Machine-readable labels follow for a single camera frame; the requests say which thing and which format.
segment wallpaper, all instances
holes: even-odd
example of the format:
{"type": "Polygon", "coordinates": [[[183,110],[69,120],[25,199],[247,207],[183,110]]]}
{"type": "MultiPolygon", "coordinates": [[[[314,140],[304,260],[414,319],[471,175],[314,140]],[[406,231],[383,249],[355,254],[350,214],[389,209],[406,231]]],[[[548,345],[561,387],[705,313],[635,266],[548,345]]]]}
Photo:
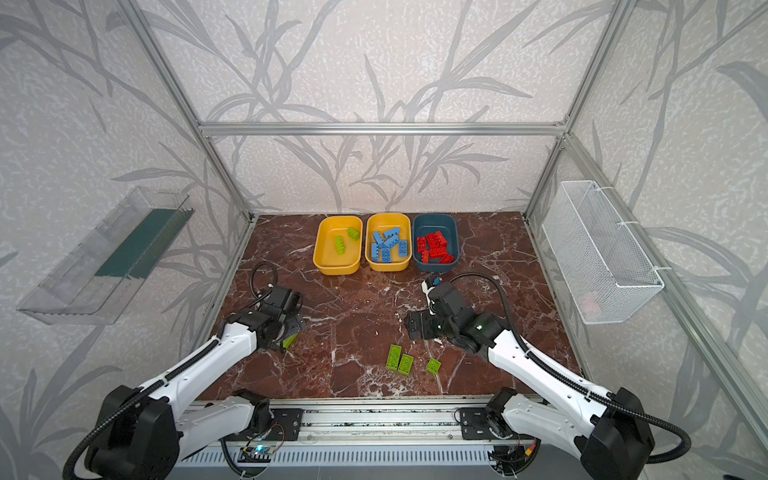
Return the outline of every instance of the wallpaper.
{"type": "Polygon", "coordinates": [[[768,2],[636,9],[576,132],[768,395],[768,2]]]}
{"type": "MultiPolygon", "coordinates": [[[[689,453],[673,462],[646,465],[650,480],[721,480],[735,475],[768,479],[768,458],[722,392],[696,347],[690,343],[664,298],[656,295],[623,323],[584,325],[568,292],[541,224],[564,180],[584,180],[567,154],[544,190],[531,218],[531,232],[542,267],[563,308],[560,314],[590,379],[616,391],[629,389],[646,412],[682,427],[693,441],[689,453]]],[[[652,428],[656,453],[677,444],[677,437],[652,428]]]]}
{"type": "Polygon", "coordinates": [[[161,372],[202,320],[246,228],[111,2],[0,4],[0,474],[61,478],[104,395],[161,372]],[[18,303],[137,185],[195,209],[111,326],[18,303]]]}
{"type": "Polygon", "coordinates": [[[560,121],[614,0],[140,0],[203,121],[560,121]]]}
{"type": "Polygon", "coordinates": [[[523,210],[553,143],[349,135],[225,137],[216,148],[254,212],[475,212],[523,210]]]}

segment brown marble tabletop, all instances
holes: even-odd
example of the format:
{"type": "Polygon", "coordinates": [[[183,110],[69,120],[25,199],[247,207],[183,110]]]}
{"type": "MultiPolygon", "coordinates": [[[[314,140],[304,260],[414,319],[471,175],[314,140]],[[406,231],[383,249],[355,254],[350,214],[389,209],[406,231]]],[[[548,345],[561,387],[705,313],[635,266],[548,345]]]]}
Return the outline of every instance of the brown marble tabletop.
{"type": "MultiPolygon", "coordinates": [[[[452,216],[458,224],[461,253],[456,267],[444,277],[466,271],[498,276],[521,334],[579,372],[521,215],[452,216]]],[[[223,399],[236,389],[274,399],[481,395],[496,393],[502,386],[531,391],[506,372],[445,340],[409,339],[402,319],[410,310],[425,308],[421,282],[427,275],[413,262],[402,272],[380,273],[371,270],[363,256],[352,275],[322,275],[312,255],[317,228],[325,217],[269,215],[258,219],[219,321],[253,299],[248,288],[250,271],[261,260],[269,260],[278,266],[279,284],[303,294],[307,328],[288,353],[254,353],[224,373],[200,399],[223,399]],[[414,357],[409,376],[386,368],[392,344],[414,357]],[[437,376],[425,370],[430,358],[442,363],[437,376]]],[[[361,217],[365,223],[367,216],[361,217]]],[[[254,285],[263,288],[268,281],[270,275],[260,271],[254,285]]],[[[476,311],[491,310],[503,316],[493,285],[471,277],[456,283],[476,311]]]]}

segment blue bin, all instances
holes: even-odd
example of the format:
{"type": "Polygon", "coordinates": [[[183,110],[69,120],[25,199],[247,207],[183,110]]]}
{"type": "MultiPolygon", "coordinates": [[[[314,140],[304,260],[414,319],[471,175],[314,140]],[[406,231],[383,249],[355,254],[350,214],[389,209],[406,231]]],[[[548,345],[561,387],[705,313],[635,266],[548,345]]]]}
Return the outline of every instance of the blue bin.
{"type": "Polygon", "coordinates": [[[413,236],[411,239],[413,245],[413,260],[416,262],[416,268],[422,272],[445,273],[450,271],[458,262],[458,231],[456,229],[456,220],[446,214],[420,214],[413,219],[413,236]],[[451,263],[423,263],[422,256],[417,253],[416,238],[424,237],[427,233],[442,232],[442,235],[448,241],[446,247],[448,253],[453,257],[451,263]]]}

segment yellow bin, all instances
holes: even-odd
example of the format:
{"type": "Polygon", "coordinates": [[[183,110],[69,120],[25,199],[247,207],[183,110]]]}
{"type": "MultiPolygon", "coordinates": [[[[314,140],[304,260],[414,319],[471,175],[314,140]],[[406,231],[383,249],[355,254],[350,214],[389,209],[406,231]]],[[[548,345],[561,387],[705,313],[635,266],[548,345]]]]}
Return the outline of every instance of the yellow bin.
{"type": "Polygon", "coordinates": [[[351,275],[360,268],[362,251],[362,220],[354,215],[337,215],[320,222],[315,240],[312,260],[324,275],[351,275]],[[360,233],[359,240],[353,240],[346,232],[354,228],[360,233]],[[336,252],[336,237],[341,237],[346,248],[343,255],[336,252]]]}
{"type": "Polygon", "coordinates": [[[411,219],[403,214],[375,214],[371,215],[366,225],[366,260],[371,268],[377,272],[399,272],[408,267],[411,261],[411,219]],[[392,263],[380,263],[371,260],[371,244],[375,243],[373,232],[384,233],[387,230],[400,227],[400,240],[408,242],[408,255],[401,257],[397,246],[392,248],[392,263]]]}

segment gray floor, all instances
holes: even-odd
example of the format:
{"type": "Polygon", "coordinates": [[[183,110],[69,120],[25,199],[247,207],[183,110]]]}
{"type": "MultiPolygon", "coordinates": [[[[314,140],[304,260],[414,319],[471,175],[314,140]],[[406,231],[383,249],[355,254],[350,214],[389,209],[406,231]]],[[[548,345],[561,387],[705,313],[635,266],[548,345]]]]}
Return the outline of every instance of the gray floor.
{"type": "MultiPolygon", "coordinates": [[[[223,468],[176,468],[170,480],[235,480],[237,475],[223,468]]],[[[490,467],[301,467],[268,468],[258,480],[498,480],[501,476],[490,467]]],[[[560,449],[543,445],[538,457],[521,480],[589,480],[581,463],[560,449]]]]}

